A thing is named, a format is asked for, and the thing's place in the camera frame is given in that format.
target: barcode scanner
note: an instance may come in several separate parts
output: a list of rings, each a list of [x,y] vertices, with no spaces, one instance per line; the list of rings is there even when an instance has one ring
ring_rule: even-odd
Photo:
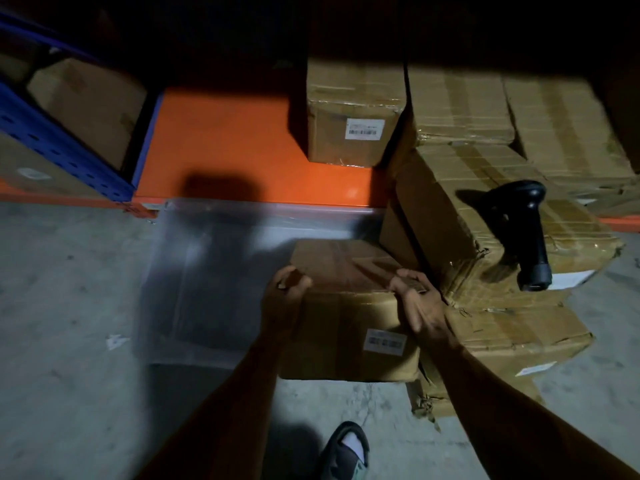
[[[518,180],[489,190],[479,201],[483,217],[501,229],[505,252],[518,259],[518,286],[522,291],[544,291],[552,281],[538,211],[546,194],[540,182]]]

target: gray floor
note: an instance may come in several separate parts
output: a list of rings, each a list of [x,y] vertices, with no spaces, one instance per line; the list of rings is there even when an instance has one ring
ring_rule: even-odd
[[[0,203],[0,477],[125,479],[227,373],[149,367],[131,336],[154,225],[116,210]],[[547,405],[640,470],[640,235],[570,304],[597,337],[538,379]],[[370,479],[486,478],[457,419],[442,433],[404,386],[281,381],[265,477],[304,475],[342,420]]]

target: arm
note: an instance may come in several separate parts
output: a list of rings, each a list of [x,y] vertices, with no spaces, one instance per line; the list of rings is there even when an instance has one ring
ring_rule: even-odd
[[[312,284],[308,276],[299,275],[295,286],[283,289],[281,283],[293,270],[281,269],[269,283],[262,299],[260,336],[242,362],[137,478],[260,478],[280,359],[302,296]]]
[[[503,382],[464,348],[447,327],[440,293],[423,273],[420,295],[394,278],[409,325],[442,375],[449,398],[478,459],[494,480],[624,478],[640,475],[555,414]]]

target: hand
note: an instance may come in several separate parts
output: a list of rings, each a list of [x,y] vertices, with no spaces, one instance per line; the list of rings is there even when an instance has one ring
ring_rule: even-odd
[[[291,286],[288,282],[297,280]],[[262,331],[290,335],[298,320],[305,291],[313,281],[295,266],[286,266],[273,275],[262,297]]]
[[[444,304],[440,292],[431,284],[424,273],[409,269],[398,269],[397,276],[389,282],[388,289],[398,293],[404,304],[404,314],[414,333],[426,330],[429,334],[448,331],[444,318]],[[410,278],[420,282],[426,292],[418,291],[407,285],[401,278]]]

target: white sock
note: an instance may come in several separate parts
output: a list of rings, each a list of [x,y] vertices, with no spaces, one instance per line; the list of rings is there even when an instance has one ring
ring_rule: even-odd
[[[360,443],[360,440],[353,431],[348,432],[340,441],[340,443],[356,453],[362,464],[364,464],[364,448],[362,447],[362,443]]]

